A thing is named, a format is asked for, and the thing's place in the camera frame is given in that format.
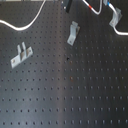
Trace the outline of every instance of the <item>black perforated surface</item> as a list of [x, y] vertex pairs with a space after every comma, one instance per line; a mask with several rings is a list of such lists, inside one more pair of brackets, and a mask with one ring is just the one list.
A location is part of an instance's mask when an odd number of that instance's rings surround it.
[[[112, 3], [123, 14], [117, 29], [128, 31], [128, 1]], [[1, 3], [0, 19], [24, 26], [40, 5]], [[96, 16], [73, 1], [66, 14], [61, 2], [46, 2], [23, 32], [0, 24], [0, 128], [127, 128], [128, 37], [116, 35], [111, 18], [105, 6]], [[73, 47], [66, 43], [72, 21], [81, 27]], [[12, 70], [23, 41], [34, 55]]]

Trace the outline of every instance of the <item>screw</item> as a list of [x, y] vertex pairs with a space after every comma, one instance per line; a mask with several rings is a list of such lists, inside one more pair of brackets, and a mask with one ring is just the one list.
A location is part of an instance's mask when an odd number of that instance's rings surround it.
[[12, 63], [15, 63], [15, 60], [14, 59], [12, 60]]

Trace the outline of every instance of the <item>metal bracket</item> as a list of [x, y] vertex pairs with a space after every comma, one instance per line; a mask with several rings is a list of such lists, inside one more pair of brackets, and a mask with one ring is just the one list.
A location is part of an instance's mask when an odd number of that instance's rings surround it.
[[109, 25], [112, 26], [113, 28], [118, 24], [118, 22], [122, 18], [121, 10], [116, 8], [116, 12], [117, 12], [117, 15], [113, 12], [113, 18], [109, 23]]
[[17, 46], [18, 55], [16, 57], [14, 57], [13, 59], [11, 59], [11, 66], [12, 66], [12, 68], [15, 68], [20, 63], [22, 63], [24, 60], [26, 60], [31, 55], [33, 55], [32, 48], [29, 47], [26, 50], [26, 46], [25, 46], [25, 43], [24, 42], [22, 43], [22, 47], [23, 47], [23, 52], [21, 53], [20, 45]]
[[69, 36], [68, 41], [67, 41], [68, 44], [73, 46], [79, 30], [80, 30], [80, 27], [78, 26], [78, 23], [73, 21], [72, 25], [70, 26], [70, 36]]

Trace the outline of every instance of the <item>cable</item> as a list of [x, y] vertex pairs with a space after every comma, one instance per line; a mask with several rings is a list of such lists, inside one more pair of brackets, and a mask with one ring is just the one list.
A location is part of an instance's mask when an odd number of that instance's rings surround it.
[[23, 30], [29, 28], [35, 22], [35, 20], [38, 18], [39, 14], [40, 14], [40, 12], [41, 12], [44, 4], [45, 4], [45, 2], [46, 2], [46, 0], [43, 1], [43, 3], [41, 5], [37, 15], [35, 16], [35, 18], [28, 25], [26, 25], [24, 27], [15, 27], [15, 26], [13, 26], [13, 25], [11, 25], [11, 24], [7, 23], [6, 21], [3, 21], [3, 20], [0, 20], [0, 23], [6, 25], [6, 26], [8, 26], [8, 27], [10, 27], [10, 28], [12, 28], [12, 29], [14, 29], [16, 31], [23, 31]]
[[[108, 2], [108, 6], [113, 10], [113, 12], [116, 14], [116, 16], [118, 16], [114, 6], [111, 3], [109, 3], [109, 2]], [[128, 36], [128, 32], [119, 32], [116, 29], [116, 26], [114, 26], [113, 28], [114, 28], [114, 31], [116, 32], [116, 34], [121, 35], [121, 36]]]
[[91, 5], [89, 5], [89, 3], [86, 0], [83, 0], [83, 2], [96, 14], [99, 15], [101, 13], [102, 10], [102, 0], [100, 0], [100, 9], [97, 12]]

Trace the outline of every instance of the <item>gray plastic part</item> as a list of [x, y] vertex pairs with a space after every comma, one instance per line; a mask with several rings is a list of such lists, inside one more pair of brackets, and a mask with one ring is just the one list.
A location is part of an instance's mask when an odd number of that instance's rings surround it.
[[78, 23], [73, 21], [71, 26], [70, 26], [70, 36], [69, 36], [68, 41], [67, 41], [68, 44], [73, 46], [79, 30], [80, 30], [80, 27], [78, 26]]
[[107, 6], [108, 0], [103, 0], [103, 3]]
[[23, 47], [23, 52], [21, 53], [20, 45], [17, 46], [18, 55], [16, 57], [14, 57], [13, 59], [11, 59], [11, 66], [12, 66], [12, 68], [15, 68], [20, 63], [22, 63], [24, 60], [26, 60], [31, 55], [33, 55], [32, 48], [29, 47], [26, 50], [26, 46], [25, 46], [25, 43], [24, 42], [22, 43], [22, 47]]
[[109, 23], [109, 25], [112, 26], [113, 28], [118, 24], [118, 22], [122, 18], [121, 10], [116, 8], [116, 12], [117, 12], [117, 15], [113, 12], [113, 18]]

